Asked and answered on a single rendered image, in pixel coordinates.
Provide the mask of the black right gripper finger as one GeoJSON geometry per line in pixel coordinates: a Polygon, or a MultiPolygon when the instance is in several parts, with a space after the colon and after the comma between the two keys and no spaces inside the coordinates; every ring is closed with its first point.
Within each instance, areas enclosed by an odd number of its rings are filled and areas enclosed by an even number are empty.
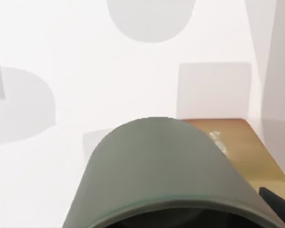
{"type": "Polygon", "coordinates": [[[265,187],[259,188],[259,195],[285,223],[285,199],[279,197],[265,187]]]}

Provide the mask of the grey-green cup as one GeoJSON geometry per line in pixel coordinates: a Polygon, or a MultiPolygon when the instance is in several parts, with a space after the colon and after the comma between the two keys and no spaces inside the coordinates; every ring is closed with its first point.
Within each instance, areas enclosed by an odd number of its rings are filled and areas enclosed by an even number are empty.
{"type": "Polygon", "coordinates": [[[201,130],[150,117],[106,135],[62,228],[285,228],[201,130]]]}

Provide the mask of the flat yellow square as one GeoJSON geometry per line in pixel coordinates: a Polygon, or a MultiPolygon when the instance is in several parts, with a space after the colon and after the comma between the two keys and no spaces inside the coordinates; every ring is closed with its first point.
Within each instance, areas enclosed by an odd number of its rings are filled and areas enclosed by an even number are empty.
{"type": "Polygon", "coordinates": [[[202,130],[256,190],[265,187],[285,199],[285,174],[244,119],[185,119],[202,130]]]}

